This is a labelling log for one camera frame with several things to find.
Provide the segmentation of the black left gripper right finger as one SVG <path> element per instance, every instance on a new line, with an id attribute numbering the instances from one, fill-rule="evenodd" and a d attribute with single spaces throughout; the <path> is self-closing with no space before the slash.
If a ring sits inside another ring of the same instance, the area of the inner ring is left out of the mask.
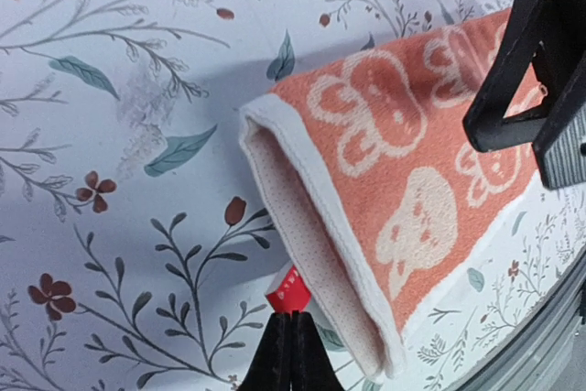
<path id="1" fill-rule="evenodd" d="M 342 390 L 308 312 L 295 311 L 292 315 L 292 390 Z"/>

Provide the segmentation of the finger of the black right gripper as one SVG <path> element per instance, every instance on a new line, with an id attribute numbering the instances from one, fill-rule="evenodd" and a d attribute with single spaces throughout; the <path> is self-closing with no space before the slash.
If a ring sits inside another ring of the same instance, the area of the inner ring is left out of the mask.
<path id="1" fill-rule="evenodd" d="M 585 181 L 585 0 L 544 0 L 535 71 L 548 89 L 545 123 L 533 142 L 550 190 Z"/>
<path id="2" fill-rule="evenodd" d="M 475 150 L 487 153 L 530 143 L 544 124 L 535 108 L 510 117 L 505 113 L 544 36 L 548 16 L 546 0 L 514 1 L 494 63 L 462 121 Z"/>

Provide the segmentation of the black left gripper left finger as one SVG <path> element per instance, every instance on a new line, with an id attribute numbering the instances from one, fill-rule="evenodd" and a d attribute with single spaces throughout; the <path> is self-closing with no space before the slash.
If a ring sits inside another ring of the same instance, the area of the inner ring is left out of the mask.
<path id="1" fill-rule="evenodd" d="M 273 313 L 238 390 L 288 391 L 291 377 L 291 347 L 291 316 L 286 313 Z"/>

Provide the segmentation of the orange rabbit print towel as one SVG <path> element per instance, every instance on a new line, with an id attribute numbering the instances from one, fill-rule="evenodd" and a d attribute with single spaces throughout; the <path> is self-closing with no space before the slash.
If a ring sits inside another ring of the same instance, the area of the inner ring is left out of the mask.
<path id="1" fill-rule="evenodd" d="M 536 173 L 473 149 L 462 120 L 507 11 L 357 52 L 243 106 L 240 146 L 313 299 L 369 378 L 451 289 Z"/>

